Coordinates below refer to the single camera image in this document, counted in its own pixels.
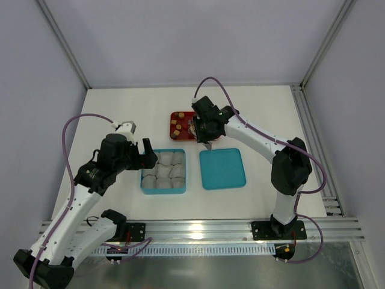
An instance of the metal sheet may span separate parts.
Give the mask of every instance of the metal sheet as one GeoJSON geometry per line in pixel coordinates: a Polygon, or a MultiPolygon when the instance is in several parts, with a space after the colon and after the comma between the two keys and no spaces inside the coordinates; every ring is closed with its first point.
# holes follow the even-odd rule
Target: metal sheet
{"type": "MultiPolygon", "coordinates": [[[[317,250],[317,244],[297,245],[296,258],[317,250]]],[[[77,274],[93,270],[105,258],[87,258],[77,274]]],[[[234,288],[363,288],[348,243],[328,243],[317,259],[301,265],[275,262],[271,256],[141,258],[121,265],[101,265],[68,289],[234,289],[234,288]]]]}

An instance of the small brown block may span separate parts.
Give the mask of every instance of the small brown block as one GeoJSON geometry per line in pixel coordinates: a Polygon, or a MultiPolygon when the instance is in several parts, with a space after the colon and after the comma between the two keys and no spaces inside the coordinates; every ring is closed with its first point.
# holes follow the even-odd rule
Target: small brown block
{"type": "Polygon", "coordinates": [[[180,134],[180,131],[175,130],[175,131],[171,134],[171,138],[172,138],[172,139],[176,139],[176,138],[179,136],[179,134],[180,134]]]}

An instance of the empty blue tray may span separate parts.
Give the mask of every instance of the empty blue tray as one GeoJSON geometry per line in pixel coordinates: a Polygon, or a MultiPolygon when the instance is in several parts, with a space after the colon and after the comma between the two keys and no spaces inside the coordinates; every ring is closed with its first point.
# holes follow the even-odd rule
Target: empty blue tray
{"type": "Polygon", "coordinates": [[[206,190],[240,188],[246,185],[239,149],[215,149],[199,153],[202,186],[206,190]]]}

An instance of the white cloth item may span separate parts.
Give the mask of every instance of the white cloth item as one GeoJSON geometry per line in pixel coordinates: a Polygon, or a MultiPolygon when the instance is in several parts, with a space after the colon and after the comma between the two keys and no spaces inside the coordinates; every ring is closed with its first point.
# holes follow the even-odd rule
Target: white cloth item
{"type": "Polygon", "coordinates": [[[156,188],[172,188],[173,184],[169,178],[159,178],[156,180],[156,188]]]}
{"type": "Polygon", "coordinates": [[[143,170],[142,174],[143,174],[143,177],[156,176],[157,171],[158,171],[158,164],[155,164],[155,167],[153,167],[152,169],[143,170]]]}
{"type": "Polygon", "coordinates": [[[186,169],[183,164],[176,164],[173,166],[173,169],[170,172],[171,178],[184,178],[186,174],[186,169]]]}
{"type": "Polygon", "coordinates": [[[169,166],[173,162],[173,152],[161,152],[159,154],[159,163],[169,166]]]}
{"type": "Polygon", "coordinates": [[[175,152],[173,155],[173,165],[176,164],[185,164],[185,153],[184,152],[175,152]]]}
{"type": "Polygon", "coordinates": [[[173,178],[171,182],[173,183],[173,188],[183,188],[185,186],[184,178],[173,178]]]}
{"type": "Polygon", "coordinates": [[[142,188],[155,188],[156,177],[146,176],[142,179],[142,188]]]}
{"type": "Polygon", "coordinates": [[[164,166],[163,164],[158,164],[158,172],[156,173],[156,177],[158,179],[168,178],[172,169],[173,166],[164,166]]]}

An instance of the cable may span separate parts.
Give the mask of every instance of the cable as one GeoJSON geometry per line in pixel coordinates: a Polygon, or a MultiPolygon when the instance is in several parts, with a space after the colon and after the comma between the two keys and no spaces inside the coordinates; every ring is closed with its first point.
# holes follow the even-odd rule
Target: cable
{"type": "Polygon", "coordinates": [[[198,85],[197,87],[197,90],[195,91],[195,94],[194,94],[194,98],[197,97],[198,95],[198,91],[200,89],[200,87],[202,86],[203,83],[205,83],[207,80],[214,80],[219,86],[220,88],[222,89],[224,95],[226,96],[227,100],[229,101],[229,104],[231,106],[231,109],[233,110],[233,112],[235,113],[235,115],[237,116],[237,118],[248,128],[250,128],[252,131],[256,132],[257,134],[261,135],[262,137],[265,137],[267,138],[268,140],[271,140],[271,141],[274,141],[280,145],[283,145],[283,146],[288,146],[289,148],[291,149],[295,149],[296,151],[304,154],[305,156],[307,156],[308,158],[310,158],[314,163],[316,163],[316,165],[319,167],[319,169],[321,170],[322,172],[322,184],[319,188],[317,188],[316,190],[312,190],[312,191],[301,191],[300,193],[301,194],[314,194],[314,193],[317,193],[319,191],[322,191],[324,189],[324,187],[326,186],[326,183],[327,183],[327,175],[326,175],[326,171],[324,169],[324,167],[322,166],[322,164],[315,158],[313,157],[311,154],[309,154],[308,152],[304,151],[303,149],[300,149],[296,146],[293,146],[292,144],[289,144],[285,141],[280,141],[280,140],[276,140],[274,137],[271,137],[269,136],[268,134],[265,134],[264,132],[260,131],[259,129],[253,127],[251,124],[247,123],[240,115],[239,113],[236,111],[234,105],[233,105],[233,102],[231,101],[230,99],[230,96],[229,94],[227,93],[227,90],[224,88],[224,86],[222,85],[222,83],[217,80],[215,77],[212,77],[212,76],[209,76],[209,77],[206,77],[204,80],[201,81],[201,83],[198,85]]]}
{"type": "Polygon", "coordinates": [[[85,221],[87,222],[87,225],[90,227],[92,227],[92,225],[91,225],[90,221],[88,221],[89,218],[96,218],[97,220],[99,219],[99,217],[96,217],[96,216],[90,216],[90,217],[86,218],[85,221]]]}
{"type": "MultiPolygon", "coordinates": [[[[145,239],[144,241],[142,241],[142,242],[140,242],[140,243],[138,243],[138,244],[135,244],[135,245],[126,247],[126,249],[130,249],[130,248],[137,247],[137,246],[139,246],[139,245],[141,245],[141,244],[147,242],[142,248],[140,248],[140,249],[138,250],[138,252],[132,254],[131,256],[129,256],[129,257],[126,258],[126,259],[120,260],[119,262],[118,262],[118,261],[115,261],[115,262],[112,261],[112,263],[121,264],[121,263],[125,263],[125,262],[127,262],[127,261],[130,261],[130,260],[134,259],[134,258],[135,258],[136,256],[138,256],[141,252],[143,252],[143,250],[144,250],[144,249],[151,243],[151,241],[152,241],[152,238],[149,237],[149,238],[145,239]]],[[[110,244],[103,244],[103,245],[104,245],[104,246],[114,246],[114,247],[115,247],[115,245],[110,245],[110,244]]],[[[112,264],[112,263],[102,263],[102,264],[99,264],[98,266],[96,266],[95,268],[92,268],[92,269],[91,269],[90,271],[88,271],[87,273],[76,274],[74,277],[75,277],[75,278],[81,278],[81,277],[87,276],[87,275],[89,275],[90,273],[96,271],[97,269],[103,267],[104,265],[112,264]]]]}
{"type": "Polygon", "coordinates": [[[29,289],[34,289],[34,276],[35,276],[36,266],[37,266],[37,263],[38,263],[41,255],[42,255],[43,251],[46,248],[46,245],[48,244],[49,239],[52,237],[52,234],[58,228],[58,226],[60,225],[61,221],[63,221],[64,217],[67,215],[67,213],[69,211],[69,208],[71,207],[72,202],[73,202],[73,198],[74,198],[74,195],[75,195],[75,183],[73,182],[73,174],[72,174],[71,166],[70,166],[70,163],[69,163],[69,160],[68,160],[68,153],[67,153],[67,148],[66,148],[66,131],[67,131],[67,127],[70,125],[71,122],[73,122],[75,119],[78,119],[78,118],[84,117],[84,116],[99,117],[101,119],[107,120],[110,123],[114,123],[111,119],[109,119],[109,118],[107,118],[105,116],[101,116],[100,114],[84,113],[84,114],[79,114],[77,116],[71,117],[66,122],[66,124],[64,125],[63,130],[61,132],[61,148],[63,150],[64,162],[66,164],[66,168],[67,168],[67,171],[68,171],[68,174],[69,174],[69,177],[70,177],[70,182],[71,182],[70,199],[68,201],[66,209],[63,211],[63,213],[61,214],[61,216],[57,220],[56,224],[54,224],[52,229],[49,231],[49,233],[47,234],[47,237],[44,239],[42,245],[40,246],[40,250],[37,252],[37,255],[35,257],[35,261],[33,262],[33,265],[32,265],[32,268],[31,268],[31,272],[29,274],[29,289]]]}
{"type": "Polygon", "coordinates": [[[239,115],[239,113],[236,111],[236,109],[235,109],[235,107],[234,107],[234,105],[233,105],[233,102],[231,101],[230,96],[229,96],[229,94],[227,93],[227,90],[224,88],[224,86],[222,85],[222,83],[221,83],[219,80],[217,80],[215,77],[209,76],[209,77],[206,77],[204,80],[202,80],[202,81],[200,82],[200,84],[198,85],[197,90],[195,91],[194,98],[197,97],[198,91],[199,91],[200,87],[203,85],[203,83],[205,83],[205,82],[206,82],[207,80],[209,80],[209,79],[214,80],[214,81],[220,86],[220,88],[222,89],[224,95],[225,95],[226,98],[227,98],[227,101],[229,101],[229,104],[230,104],[230,106],[231,106],[231,109],[233,110],[234,114],[237,116],[237,118],[239,119],[239,121],[240,121],[241,123],[243,123],[246,127],[250,128],[252,131],[256,132],[257,134],[261,135],[262,137],[267,138],[267,139],[270,140],[270,141],[274,141],[275,143],[278,143],[278,144],[283,145],[283,146],[288,146],[289,148],[294,149],[294,150],[300,152],[301,154],[304,154],[305,156],[307,156],[308,158],[310,158],[310,159],[311,159],[311,160],[312,160],[312,161],[319,167],[319,169],[321,170],[323,180],[322,180],[322,184],[319,186],[319,188],[317,188],[316,190],[312,190],[312,191],[300,191],[300,192],[298,192],[298,196],[297,196],[297,198],[296,198],[296,200],[295,200],[295,205],[294,205],[294,213],[295,213],[298,217],[301,217],[301,218],[305,218],[305,219],[310,220],[310,221],[317,227],[317,229],[318,229],[318,231],[319,231],[319,234],[320,234],[320,237],[321,237],[321,244],[319,245],[319,249],[318,249],[318,251],[317,251],[313,256],[311,256],[311,257],[308,258],[308,259],[301,260],[301,261],[290,261],[290,260],[288,261],[288,260],[283,260],[283,259],[278,258],[280,261],[283,261],[283,262],[285,262],[285,263],[292,263],[292,264],[301,264],[301,263],[305,263],[305,262],[308,262],[308,261],[313,260],[314,258],[316,258],[316,257],[321,253],[322,248],[324,247],[324,236],[323,236],[323,234],[322,234],[321,228],[318,226],[318,224],[317,224],[312,218],[307,217],[307,216],[305,216],[305,215],[300,215],[300,214],[297,213],[297,206],[298,206],[298,203],[299,203],[299,201],[300,201],[300,196],[301,196],[301,194],[314,194],[314,193],[317,193],[317,192],[322,191],[322,190],[324,189],[324,187],[326,186],[326,183],[327,183],[327,175],[326,175],[326,171],[325,171],[324,167],[322,166],[322,164],[321,164],[321,163],[320,163],[320,162],[319,162],[313,155],[309,154],[309,153],[306,152],[305,150],[300,149],[300,148],[298,148],[298,147],[296,147],[296,146],[293,146],[292,144],[287,143],[287,142],[285,142],[285,141],[276,140],[276,139],[274,139],[273,137],[269,136],[268,134],[265,134],[264,132],[260,131],[259,129],[253,127],[251,124],[247,123],[247,122],[246,122],[246,121],[239,115]]]}
{"type": "Polygon", "coordinates": [[[108,246],[108,247],[111,247],[114,249],[126,250],[126,249],[132,249],[132,248],[138,247],[140,245],[143,245],[145,242],[151,242],[151,241],[152,241],[152,238],[148,237],[147,239],[143,240],[142,242],[139,242],[135,245],[130,245],[130,246],[118,246],[118,245],[112,245],[112,244],[108,244],[108,243],[102,243],[101,245],[102,246],[108,246]]]}

